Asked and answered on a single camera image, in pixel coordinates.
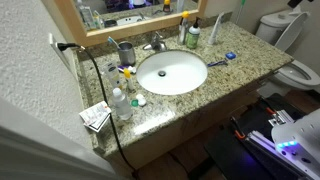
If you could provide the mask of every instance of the sink drain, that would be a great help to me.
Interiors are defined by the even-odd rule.
[[[160,77],[164,77],[164,76],[166,76],[166,72],[165,71],[159,71],[158,72],[158,75],[160,76]]]

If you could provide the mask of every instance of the granite countertop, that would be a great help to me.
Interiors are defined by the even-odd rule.
[[[229,61],[228,66],[208,68],[206,81],[196,90],[181,95],[163,96],[153,94],[142,88],[136,77],[133,76],[136,92],[128,93],[129,98],[133,99],[136,94],[141,93],[145,96],[147,105],[132,107],[134,115],[128,121],[120,121],[115,111],[112,112],[119,139],[124,148],[293,60],[291,56],[231,22],[222,24],[218,33],[218,42],[215,45],[207,43],[211,31],[212,27],[201,30],[198,47],[195,50],[178,45],[176,36],[164,41],[170,50],[179,49],[192,52],[200,56],[206,64],[224,59],[224,55],[230,51],[234,52],[237,58]],[[154,51],[144,51],[142,47],[143,45],[135,47],[136,67],[146,57],[154,53]],[[110,60],[119,61],[118,54],[115,52],[96,58],[98,65],[105,64]],[[85,108],[102,101],[103,97],[98,78],[91,61],[81,61],[76,66]],[[109,104],[113,107],[111,85],[107,78],[103,79],[107,86]],[[94,148],[104,148],[103,157],[117,151],[110,123],[105,125],[98,134],[92,133],[92,140]]]
[[[173,10],[171,14],[177,13],[177,2],[170,3],[170,8]],[[185,1],[185,4],[184,4],[185,11],[196,10],[197,8],[198,8],[198,3],[193,2],[192,0]],[[107,19],[119,20],[122,18],[130,17],[130,16],[139,16],[139,13],[142,13],[146,17],[157,18],[157,17],[162,17],[167,15],[164,12],[159,12],[153,15],[154,12],[156,12],[157,10],[162,11],[162,9],[163,9],[163,4],[159,4],[159,5],[148,6],[144,8],[132,9],[127,11],[101,14],[101,17],[104,20],[107,20]]]

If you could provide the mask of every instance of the mirror frame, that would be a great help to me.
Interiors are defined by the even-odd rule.
[[[198,9],[189,11],[190,16],[188,19],[192,21],[197,16],[203,18],[207,1],[199,0]],[[177,13],[133,24],[87,32],[73,0],[42,0],[42,2],[65,39],[68,42],[75,42],[85,47],[104,43],[107,41],[108,36],[113,39],[121,39],[175,26],[180,23],[181,19],[181,13]]]

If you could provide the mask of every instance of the power cord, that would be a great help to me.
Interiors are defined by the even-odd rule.
[[[176,163],[180,164],[180,166],[184,169],[184,171],[186,172],[186,174],[189,175],[189,172],[188,172],[187,168],[181,163],[181,161],[177,158],[177,156],[175,156],[175,155],[172,154],[171,152],[168,152],[168,154],[172,157],[172,159],[173,159]]]
[[[94,58],[91,55],[91,53],[86,48],[84,48],[83,46],[80,46],[80,45],[75,44],[75,43],[67,43],[67,44],[57,43],[57,47],[58,47],[58,49],[60,51],[65,51],[66,49],[68,49],[70,47],[77,47],[77,48],[80,48],[82,51],[84,51],[89,56],[89,58],[91,59],[93,65],[94,65],[94,67],[96,69],[96,72],[97,72],[97,75],[98,75],[98,78],[99,78],[99,83],[100,83],[100,87],[101,87],[101,91],[102,91],[102,95],[103,95],[103,100],[107,104],[109,104],[107,96],[106,96],[106,92],[105,92],[105,89],[104,89],[104,86],[103,86],[103,82],[102,82],[102,79],[101,79],[101,76],[100,76],[100,71],[99,71],[97,62],[94,60]],[[120,144],[120,141],[119,141],[119,137],[118,137],[118,134],[117,134],[117,130],[116,130],[116,127],[114,125],[114,121],[113,121],[113,118],[112,118],[111,114],[110,114],[110,122],[111,122],[112,131],[113,131],[114,137],[116,139],[116,143],[117,143],[119,152],[121,154],[121,157],[126,162],[126,164],[133,170],[132,177],[137,179],[137,180],[139,180],[138,171],[129,163],[128,159],[126,158],[126,156],[123,153],[123,150],[122,150],[122,147],[121,147],[121,144]]]

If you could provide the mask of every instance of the cup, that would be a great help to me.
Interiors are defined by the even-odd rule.
[[[118,23],[116,20],[108,19],[108,20],[104,21],[105,28],[113,27],[113,26],[117,26],[117,25],[118,25]]]
[[[121,65],[133,66],[136,63],[136,54],[134,53],[133,45],[127,41],[118,44],[119,58]]]

